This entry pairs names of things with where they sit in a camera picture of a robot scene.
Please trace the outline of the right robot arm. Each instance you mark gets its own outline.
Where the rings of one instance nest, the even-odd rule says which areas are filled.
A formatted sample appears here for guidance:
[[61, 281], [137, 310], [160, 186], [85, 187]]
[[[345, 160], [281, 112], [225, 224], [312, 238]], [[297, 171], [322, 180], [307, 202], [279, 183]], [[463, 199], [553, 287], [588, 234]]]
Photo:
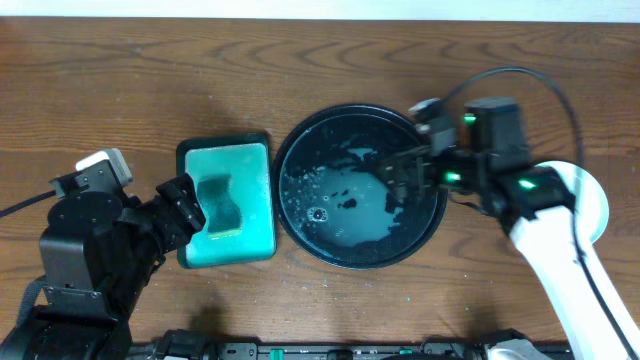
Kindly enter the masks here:
[[639, 328], [578, 228], [582, 185], [570, 186], [556, 169], [533, 164], [515, 100], [466, 103], [466, 148], [456, 144], [457, 128], [443, 100], [424, 100], [410, 112], [425, 144], [394, 153], [374, 171], [394, 197], [477, 195], [477, 210], [499, 221], [533, 269], [575, 358], [638, 358]]

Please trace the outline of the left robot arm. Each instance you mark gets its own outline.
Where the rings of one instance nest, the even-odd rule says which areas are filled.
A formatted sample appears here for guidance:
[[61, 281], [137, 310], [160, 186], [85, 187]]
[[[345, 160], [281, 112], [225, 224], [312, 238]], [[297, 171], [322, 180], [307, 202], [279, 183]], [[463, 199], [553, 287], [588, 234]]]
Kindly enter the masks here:
[[125, 359], [129, 320], [166, 255], [205, 217], [181, 175], [141, 202], [119, 187], [73, 192], [48, 213], [39, 241], [44, 275], [27, 286], [4, 359]]

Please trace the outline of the dark green sponge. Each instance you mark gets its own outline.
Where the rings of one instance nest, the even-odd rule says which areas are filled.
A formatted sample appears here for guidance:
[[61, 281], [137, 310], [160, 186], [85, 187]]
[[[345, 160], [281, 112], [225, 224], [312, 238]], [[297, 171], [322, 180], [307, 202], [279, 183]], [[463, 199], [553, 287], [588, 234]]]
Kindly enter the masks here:
[[196, 188], [198, 201], [207, 217], [206, 234], [211, 239], [236, 235], [242, 227], [238, 205], [231, 198], [229, 175], [211, 177]]

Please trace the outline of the mint plate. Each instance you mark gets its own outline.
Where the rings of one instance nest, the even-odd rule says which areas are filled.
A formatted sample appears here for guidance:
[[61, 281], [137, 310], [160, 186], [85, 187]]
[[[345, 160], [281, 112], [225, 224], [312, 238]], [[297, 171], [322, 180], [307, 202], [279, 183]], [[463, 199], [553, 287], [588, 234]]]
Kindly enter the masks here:
[[538, 163], [553, 168], [576, 196], [577, 227], [592, 244], [604, 234], [609, 221], [608, 198], [597, 179], [581, 167], [565, 161]]

